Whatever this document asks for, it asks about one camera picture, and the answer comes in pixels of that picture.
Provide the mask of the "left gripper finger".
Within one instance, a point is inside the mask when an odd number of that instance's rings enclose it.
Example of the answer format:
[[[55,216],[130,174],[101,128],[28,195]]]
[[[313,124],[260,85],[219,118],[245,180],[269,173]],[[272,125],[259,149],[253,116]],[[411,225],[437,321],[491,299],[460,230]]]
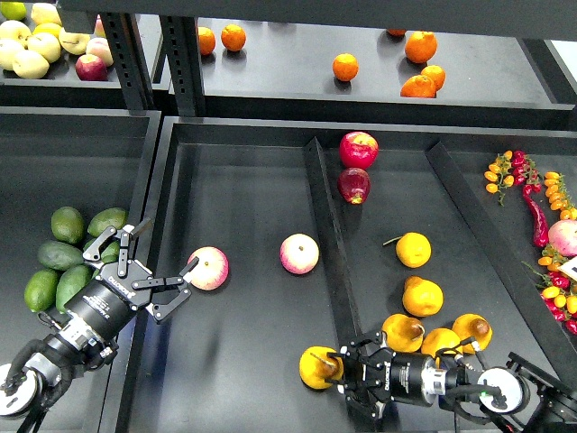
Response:
[[[83,260],[86,264],[95,269],[101,270],[105,263],[101,259],[101,253],[112,242],[119,244],[117,257],[117,275],[127,276],[129,267],[129,251],[131,243],[135,241],[144,231],[151,226],[151,219],[146,217],[137,226],[126,225],[120,229],[114,226],[108,226],[82,253]]]
[[[156,323],[166,320],[191,295],[190,273],[197,267],[198,259],[192,259],[177,276],[166,278],[147,277],[144,280],[132,282],[133,295],[131,309],[139,311],[145,309]],[[153,300],[153,295],[175,290],[177,294],[168,303],[159,303]]]

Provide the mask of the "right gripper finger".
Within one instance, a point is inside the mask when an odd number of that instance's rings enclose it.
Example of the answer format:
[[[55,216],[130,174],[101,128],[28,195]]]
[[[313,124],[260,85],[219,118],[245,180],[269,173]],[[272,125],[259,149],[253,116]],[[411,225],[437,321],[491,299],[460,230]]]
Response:
[[[338,351],[329,351],[329,358],[340,358],[344,364],[384,365],[389,360],[389,347],[386,334],[382,330],[349,339]]]
[[[344,396],[345,402],[356,412],[369,419],[381,419],[386,403],[381,401],[375,394],[381,390],[382,381],[353,381],[345,379],[326,379],[327,384],[335,385],[337,390]]]

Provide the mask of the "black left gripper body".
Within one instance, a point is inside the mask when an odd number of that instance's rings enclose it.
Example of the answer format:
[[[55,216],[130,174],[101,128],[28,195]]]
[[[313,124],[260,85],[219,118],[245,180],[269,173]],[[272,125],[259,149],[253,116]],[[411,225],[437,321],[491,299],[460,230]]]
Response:
[[[135,316],[139,307],[151,296],[135,290],[135,281],[152,276],[151,271],[137,260],[129,261],[124,277],[118,276],[118,263],[105,264],[83,289],[65,303],[65,310],[73,318],[80,318],[102,340],[115,337]]]

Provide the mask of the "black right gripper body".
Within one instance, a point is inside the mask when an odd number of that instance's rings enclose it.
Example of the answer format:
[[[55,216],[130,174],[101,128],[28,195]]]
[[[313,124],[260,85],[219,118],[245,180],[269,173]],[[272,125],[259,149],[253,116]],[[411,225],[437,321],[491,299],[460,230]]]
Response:
[[[405,404],[432,404],[435,401],[432,382],[427,375],[435,370],[430,355],[397,353],[389,349],[375,352],[362,368],[362,382],[376,401]]]

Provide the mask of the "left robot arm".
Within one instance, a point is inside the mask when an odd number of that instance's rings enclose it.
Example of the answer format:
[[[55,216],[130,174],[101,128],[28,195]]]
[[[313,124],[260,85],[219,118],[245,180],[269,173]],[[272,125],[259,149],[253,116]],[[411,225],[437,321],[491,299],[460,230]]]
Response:
[[[65,305],[66,320],[50,322],[51,334],[31,340],[1,367],[1,416],[19,419],[22,432],[36,432],[73,380],[114,360],[119,333],[141,310],[160,323],[191,294],[188,260],[178,275],[156,278],[130,257],[132,243],[151,224],[108,226],[83,253],[96,277]]]

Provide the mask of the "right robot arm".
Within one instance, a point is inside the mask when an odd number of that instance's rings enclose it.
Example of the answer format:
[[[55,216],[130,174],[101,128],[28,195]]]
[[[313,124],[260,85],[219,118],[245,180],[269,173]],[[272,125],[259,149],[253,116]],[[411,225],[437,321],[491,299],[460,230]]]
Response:
[[[343,366],[332,383],[349,405],[381,419],[392,402],[430,407],[502,432],[574,432],[576,392],[514,353],[488,366],[474,337],[432,355],[400,353],[383,331],[351,340],[329,360]]]

